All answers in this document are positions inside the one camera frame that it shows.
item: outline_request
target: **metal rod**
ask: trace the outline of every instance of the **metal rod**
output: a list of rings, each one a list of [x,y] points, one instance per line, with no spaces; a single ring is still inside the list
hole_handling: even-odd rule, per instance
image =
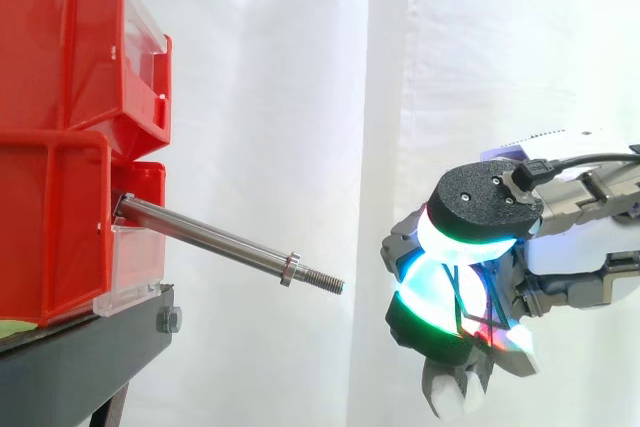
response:
[[[300,256],[295,252],[283,254],[150,202],[136,199],[131,194],[120,198],[115,215],[279,277],[280,283],[287,287],[292,279],[338,295],[344,287],[342,280],[300,264]]]

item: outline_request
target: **blue light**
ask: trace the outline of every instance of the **blue light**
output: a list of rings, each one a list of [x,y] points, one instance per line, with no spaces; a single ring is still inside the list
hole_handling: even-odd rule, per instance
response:
[[[460,296],[468,313],[484,317],[487,293],[482,280],[468,265],[458,267]],[[400,300],[422,320],[438,329],[457,334],[455,294],[442,263],[423,254],[409,267],[398,288]],[[479,322],[462,317],[462,328],[473,335]]]
[[[429,258],[443,264],[472,265],[501,257],[516,239],[487,244],[468,244],[447,237],[432,223],[425,208],[418,221],[418,241]]]

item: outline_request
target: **white backdrop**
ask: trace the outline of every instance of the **white backdrop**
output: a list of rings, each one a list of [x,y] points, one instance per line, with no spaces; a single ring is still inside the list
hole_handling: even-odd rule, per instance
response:
[[[403,3],[404,24],[376,28]],[[445,169],[534,133],[592,125],[637,143],[639,14],[635,0],[371,0],[350,426],[439,425],[420,392],[423,358],[394,348],[374,324],[389,275],[372,271],[384,233],[362,219],[393,225]],[[389,39],[391,54],[379,46]],[[367,143],[376,133],[388,144],[377,164],[368,159],[379,146]],[[482,410],[452,425],[639,425],[639,312],[636,292],[613,307],[525,322],[542,373],[518,379],[497,369]],[[365,349],[375,364],[362,360]]]
[[[183,328],[122,425],[438,425],[383,321],[380,241],[487,148],[577,120],[637,142],[637,0],[144,1],[174,40],[167,205],[350,288],[285,290],[168,242]],[[455,425],[640,424],[639,307],[530,322],[542,374],[496,372]]]

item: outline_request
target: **black metal bracket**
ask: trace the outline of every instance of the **black metal bracket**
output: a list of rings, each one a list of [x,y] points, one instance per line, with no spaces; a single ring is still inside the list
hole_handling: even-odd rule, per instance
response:
[[[91,425],[117,425],[113,415],[105,423],[104,405],[171,343],[157,318],[173,297],[172,286],[163,286],[160,296],[112,317],[89,315],[4,339],[0,425],[70,427],[101,408],[104,422]]]

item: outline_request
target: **yellow object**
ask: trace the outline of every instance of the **yellow object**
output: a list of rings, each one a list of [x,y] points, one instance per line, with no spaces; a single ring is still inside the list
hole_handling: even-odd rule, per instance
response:
[[[23,322],[21,320],[0,320],[0,339],[4,339],[18,332],[28,332],[37,326],[38,324]]]

